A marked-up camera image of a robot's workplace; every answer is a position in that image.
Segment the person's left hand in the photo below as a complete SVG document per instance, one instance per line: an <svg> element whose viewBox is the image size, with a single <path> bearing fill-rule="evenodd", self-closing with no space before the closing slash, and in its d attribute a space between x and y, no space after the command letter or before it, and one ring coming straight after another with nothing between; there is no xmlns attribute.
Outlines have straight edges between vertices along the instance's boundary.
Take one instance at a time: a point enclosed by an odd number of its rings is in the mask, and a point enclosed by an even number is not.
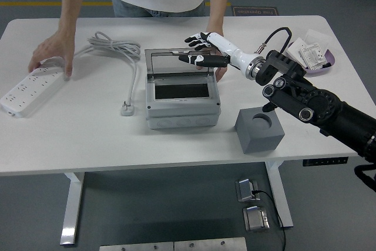
<svg viewBox="0 0 376 251"><path fill-rule="evenodd" d="M223 24L221 24L220 22L219 23L216 23L216 22L209 22L208 25L207 25L207 28L206 28L206 32L209 33L209 32L215 32L221 36L224 36L224 33L223 33ZM215 76L216 76L216 81L219 82L222 77L224 76L224 74L227 72L227 67L225 68L217 68L216 71L215 71Z"/></svg>

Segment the person's right hand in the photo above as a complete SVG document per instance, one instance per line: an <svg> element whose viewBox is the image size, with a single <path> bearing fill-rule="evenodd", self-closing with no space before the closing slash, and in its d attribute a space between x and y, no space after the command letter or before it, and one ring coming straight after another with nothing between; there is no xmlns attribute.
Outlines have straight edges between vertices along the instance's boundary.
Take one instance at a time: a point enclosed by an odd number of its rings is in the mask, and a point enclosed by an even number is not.
<svg viewBox="0 0 376 251"><path fill-rule="evenodd" d="M75 51L75 30L58 29L52 36L40 43L33 51L28 65L31 73L40 67L41 62L53 57L60 57L65 63L65 75L71 77Z"/></svg>

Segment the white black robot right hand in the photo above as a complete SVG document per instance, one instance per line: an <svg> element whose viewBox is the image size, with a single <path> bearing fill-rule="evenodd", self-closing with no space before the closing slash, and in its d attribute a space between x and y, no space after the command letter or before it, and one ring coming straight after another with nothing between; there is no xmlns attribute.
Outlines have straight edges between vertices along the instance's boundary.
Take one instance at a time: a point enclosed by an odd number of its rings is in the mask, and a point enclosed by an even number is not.
<svg viewBox="0 0 376 251"><path fill-rule="evenodd" d="M239 68L242 74L250 80L255 80L257 72L264 59L257 53L245 53L235 44L215 32L200 32L186 38L185 43L195 50L214 47L223 56L230 57L230 64Z"/></svg>

